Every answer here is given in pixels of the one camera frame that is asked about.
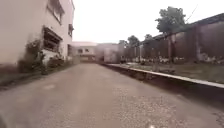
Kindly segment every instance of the sky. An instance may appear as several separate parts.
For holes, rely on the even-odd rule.
[[[160,9],[183,8],[188,23],[224,12],[222,0],[73,0],[74,41],[118,43],[135,35],[156,36]]]

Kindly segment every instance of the white building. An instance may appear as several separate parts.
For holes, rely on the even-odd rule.
[[[75,54],[79,56],[81,62],[96,61],[96,43],[93,42],[73,42]]]
[[[16,63],[35,39],[42,40],[46,58],[67,56],[74,9],[72,0],[0,1],[0,64]]]

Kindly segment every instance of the building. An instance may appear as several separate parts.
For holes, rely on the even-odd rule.
[[[106,63],[117,63],[119,57],[119,45],[116,43],[102,43],[96,46],[96,59]]]
[[[96,61],[96,43],[93,42],[74,42],[75,54],[79,56],[81,62]]]
[[[66,57],[72,43],[72,0],[3,0],[0,2],[0,64],[16,63],[28,42],[41,40],[46,59]]]

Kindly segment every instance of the window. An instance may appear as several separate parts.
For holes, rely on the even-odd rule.
[[[68,56],[72,56],[72,46],[68,44]]]
[[[79,54],[82,54],[82,49],[78,49],[78,53]]]
[[[72,31],[74,30],[72,24],[68,25],[68,35],[72,37]]]
[[[49,28],[44,28],[43,48],[52,52],[59,52],[61,38]]]
[[[47,9],[52,13],[55,19],[61,24],[64,10],[59,0],[49,0],[47,4]]]

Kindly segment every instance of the concrete road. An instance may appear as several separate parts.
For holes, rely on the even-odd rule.
[[[96,64],[0,93],[0,128],[222,128],[214,113]]]

